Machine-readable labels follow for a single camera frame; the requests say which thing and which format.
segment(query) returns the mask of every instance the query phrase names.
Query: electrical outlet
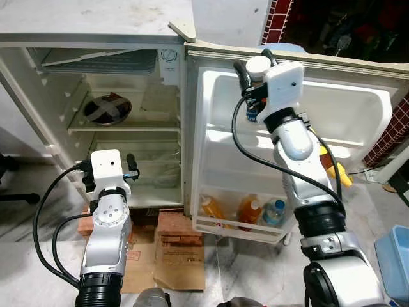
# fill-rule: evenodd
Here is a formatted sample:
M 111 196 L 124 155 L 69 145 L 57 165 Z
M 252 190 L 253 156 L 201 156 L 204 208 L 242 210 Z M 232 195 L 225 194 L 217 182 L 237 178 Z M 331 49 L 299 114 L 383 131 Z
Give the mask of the electrical outlet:
M 372 169 L 370 171 L 366 171 L 364 174 L 365 174 L 365 178 L 366 178 L 367 181 L 377 182 L 375 180 L 375 176 L 376 176 L 377 173 L 379 173 L 379 171 L 376 171 L 375 169 Z

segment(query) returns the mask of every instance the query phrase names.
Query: tiled wall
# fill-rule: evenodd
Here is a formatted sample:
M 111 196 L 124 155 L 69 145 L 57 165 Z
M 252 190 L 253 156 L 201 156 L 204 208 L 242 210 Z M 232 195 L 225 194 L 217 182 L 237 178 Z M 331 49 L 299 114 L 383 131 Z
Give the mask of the tiled wall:
M 261 43 L 278 43 L 284 33 L 292 0 L 274 0 L 271 3 Z
M 409 136 L 409 93 L 394 108 L 388 127 L 372 150 L 364 157 L 368 166 L 376 166 Z

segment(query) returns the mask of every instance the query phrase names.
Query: bottle cap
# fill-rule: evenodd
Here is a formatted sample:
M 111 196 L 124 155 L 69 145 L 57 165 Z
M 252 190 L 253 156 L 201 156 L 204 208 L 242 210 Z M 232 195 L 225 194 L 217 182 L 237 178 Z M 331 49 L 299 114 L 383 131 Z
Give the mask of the bottle cap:
M 245 68 L 254 81 L 262 81 L 264 74 L 270 67 L 271 61 L 265 56 L 255 56 L 245 64 Z
M 251 203 L 250 203 L 250 207 L 251 207 L 251 209 L 253 209 L 253 210 L 259 209 L 259 208 L 260 208 L 260 202 L 259 202 L 258 200 L 253 200 L 253 201 L 251 201 Z
M 282 200 L 276 200 L 275 201 L 275 207 L 277 209 L 282 210 L 282 209 L 284 209 L 285 206 L 286 206 L 286 203 L 284 203 L 284 201 L 282 201 Z
M 212 201 L 212 198 L 209 196 L 200 196 L 200 202 L 202 206 L 207 206 Z

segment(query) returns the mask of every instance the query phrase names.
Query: blue bin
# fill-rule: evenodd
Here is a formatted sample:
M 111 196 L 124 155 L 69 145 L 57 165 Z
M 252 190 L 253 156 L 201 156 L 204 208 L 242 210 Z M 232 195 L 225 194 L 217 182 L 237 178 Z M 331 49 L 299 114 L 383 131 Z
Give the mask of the blue bin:
M 386 293 L 409 303 L 409 228 L 396 225 L 375 242 Z

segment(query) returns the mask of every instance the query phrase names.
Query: concrete floor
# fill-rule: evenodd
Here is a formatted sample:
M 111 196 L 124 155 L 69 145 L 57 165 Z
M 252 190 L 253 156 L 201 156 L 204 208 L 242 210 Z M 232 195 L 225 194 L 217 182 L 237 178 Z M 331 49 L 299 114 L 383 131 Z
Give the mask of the concrete floor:
M 50 165 L 22 165 L 18 173 L 2 180 L 7 190 L 0 193 L 40 195 L 58 175 Z M 409 227 L 409 208 L 396 194 L 379 184 L 367 183 L 362 175 L 353 187 L 343 189 L 347 225 L 353 230 L 380 277 L 373 243 L 395 224 Z M 5 306 L 73 306 L 76 289 L 46 271 L 36 258 L 32 242 L 35 208 L 24 202 L 0 203 L 0 297 Z M 40 219 L 40 240 L 50 259 L 50 238 L 54 227 L 67 216 L 78 214 L 84 201 L 68 182 L 61 182 L 51 194 Z M 59 253 L 64 264 L 78 274 L 85 242 L 76 232 L 77 221 L 60 235 Z M 289 246 L 271 246 L 233 238 L 207 235 L 206 290 L 166 290 L 173 306 L 216 306 L 236 295 L 246 295 L 267 306 L 303 305 L 302 268 L 308 259 L 300 251 L 300 234 L 294 231 Z M 123 295 L 122 306 L 132 306 L 137 295 Z

